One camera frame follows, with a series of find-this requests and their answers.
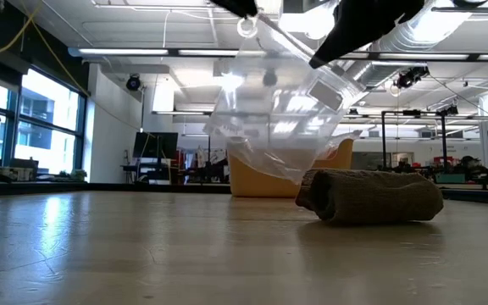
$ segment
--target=computer monitor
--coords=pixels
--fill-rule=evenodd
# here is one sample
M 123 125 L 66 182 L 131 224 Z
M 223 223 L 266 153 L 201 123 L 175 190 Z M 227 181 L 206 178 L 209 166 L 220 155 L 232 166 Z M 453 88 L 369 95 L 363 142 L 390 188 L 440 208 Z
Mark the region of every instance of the computer monitor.
M 133 158 L 176 158 L 177 132 L 137 132 Z

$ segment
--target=table surface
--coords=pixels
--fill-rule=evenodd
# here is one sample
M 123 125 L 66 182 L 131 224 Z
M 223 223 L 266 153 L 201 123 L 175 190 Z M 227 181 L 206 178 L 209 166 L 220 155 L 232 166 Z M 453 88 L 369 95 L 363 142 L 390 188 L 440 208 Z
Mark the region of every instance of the table surface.
M 329 227 L 291 200 L 0 197 L 0 304 L 488 304 L 488 205 Z

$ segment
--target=rolled fabric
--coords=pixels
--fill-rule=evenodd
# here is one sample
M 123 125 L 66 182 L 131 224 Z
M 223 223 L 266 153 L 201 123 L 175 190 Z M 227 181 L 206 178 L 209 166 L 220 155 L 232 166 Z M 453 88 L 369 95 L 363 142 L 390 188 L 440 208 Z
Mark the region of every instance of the rolled fabric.
M 443 198 L 418 174 L 313 169 L 304 175 L 296 204 L 324 221 L 375 225 L 432 220 Z

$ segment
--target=plastic bag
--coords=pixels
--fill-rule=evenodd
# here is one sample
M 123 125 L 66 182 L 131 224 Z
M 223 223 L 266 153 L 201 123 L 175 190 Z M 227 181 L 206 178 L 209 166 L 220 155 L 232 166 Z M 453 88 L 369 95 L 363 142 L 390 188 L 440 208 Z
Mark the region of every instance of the plastic bag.
M 333 148 L 327 143 L 363 88 L 329 66 L 312 69 L 313 51 L 266 16 L 256 26 L 225 76 L 244 80 L 222 89 L 205 131 L 224 137 L 228 153 L 244 164 L 299 183 Z

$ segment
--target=brown cloth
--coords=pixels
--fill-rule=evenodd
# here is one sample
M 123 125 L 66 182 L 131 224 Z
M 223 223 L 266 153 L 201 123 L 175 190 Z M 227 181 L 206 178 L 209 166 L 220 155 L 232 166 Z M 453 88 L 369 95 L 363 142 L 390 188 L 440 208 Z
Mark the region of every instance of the brown cloth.
M 344 169 L 308 171 L 296 204 L 348 225 L 426 221 L 444 207 L 441 191 L 421 175 Z

